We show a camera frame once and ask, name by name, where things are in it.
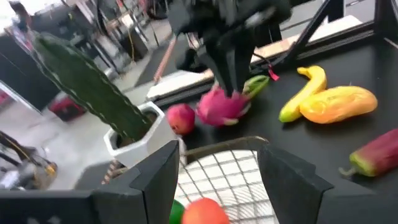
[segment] red object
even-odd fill
[[[80,117],[86,110],[77,105],[66,94],[59,94],[49,105],[49,110],[55,113],[62,121],[71,121]]]
[[[0,90],[0,105],[3,104],[10,96]]]
[[[195,127],[195,112],[185,103],[173,105],[167,110],[167,121],[175,134],[188,134]]]
[[[167,62],[170,59],[170,56],[173,52],[175,43],[177,41],[176,36],[173,37],[173,39],[170,41],[169,46],[167,47],[166,53],[164,53],[162,61],[160,62],[159,66],[157,67],[157,70],[154,75],[154,81],[157,83],[159,82],[160,78],[162,78],[163,72],[166,68]]]
[[[274,71],[272,70],[271,66],[268,66],[268,73],[269,76],[274,80],[277,81],[279,79],[279,76],[277,74],[274,73]]]
[[[196,112],[205,124],[214,127],[234,125],[248,112],[248,101],[248,97],[236,91],[231,97],[226,97],[224,90],[217,85],[201,97]]]
[[[182,224],[229,224],[229,219],[217,202],[202,198],[185,209]]]
[[[379,136],[354,154],[371,166],[374,176],[398,167],[398,129]]]
[[[140,7],[143,8],[144,12],[146,12],[147,0],[138,0],[138,5],[140,5]]]
[[[121,0],[116,0],[116,3],[119,7],[123,7],[123,2]]]

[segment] orange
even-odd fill
[[[229,219],[217,202],[202,198],[185,209],[182,224],[229,224]]]

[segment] cactus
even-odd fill
[[[140,140],[151,121],[82,52],[50,34],[30,33],[43,74],[123,138]]]

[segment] white pot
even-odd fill
[[[138,106],[138,108],[141,111],[155,112],[157,114],[155,122],[140,141],[121,148],[116,146],[118,135],[113,129],[110,129],[105,134],[104,141],[111,156],[127,168],[131,168],[154,153],[156,150],[160,149],[169,141],[175,139],[178,139],[180,142],[180,155],[182,155],[186,150],[185,143],[173,132],[163,111],[153,104],[153,102],[144,103]]]

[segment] wire basket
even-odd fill
[[[265,139],[249,137],[186,152],[175,200],[186,207],[199,198],[213,199],[231,223],[279,223],[257,163],[257,150],[266,144]]]

